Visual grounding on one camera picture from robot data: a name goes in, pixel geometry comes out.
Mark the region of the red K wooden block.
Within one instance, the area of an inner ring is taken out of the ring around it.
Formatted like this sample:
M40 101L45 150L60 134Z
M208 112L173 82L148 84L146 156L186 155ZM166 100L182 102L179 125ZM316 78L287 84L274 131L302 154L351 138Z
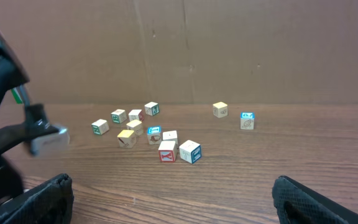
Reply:
M175 162L177 158L177 144L175 141L162 141L158 148L161 162Z

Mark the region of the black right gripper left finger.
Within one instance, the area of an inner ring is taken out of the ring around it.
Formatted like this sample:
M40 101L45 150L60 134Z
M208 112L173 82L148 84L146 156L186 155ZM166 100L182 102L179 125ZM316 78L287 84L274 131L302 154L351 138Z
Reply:
M0 224L69 224L72 179L59 174L0 206Z

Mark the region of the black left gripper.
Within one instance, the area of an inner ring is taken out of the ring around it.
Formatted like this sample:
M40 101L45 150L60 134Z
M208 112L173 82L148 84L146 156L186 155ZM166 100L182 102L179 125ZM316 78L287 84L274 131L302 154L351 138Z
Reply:
M50 125L42 104L25 106L24 111L23 123L0 129L0 199L14 198L24 191L20 174L2 155L22 142L30 142L38 137L58 133L58 129Z

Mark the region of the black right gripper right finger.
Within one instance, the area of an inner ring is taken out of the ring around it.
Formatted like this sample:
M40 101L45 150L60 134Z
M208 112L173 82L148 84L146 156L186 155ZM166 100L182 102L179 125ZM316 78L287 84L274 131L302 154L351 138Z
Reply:
M280 224L358 224L358 214L282 175L272 188Z

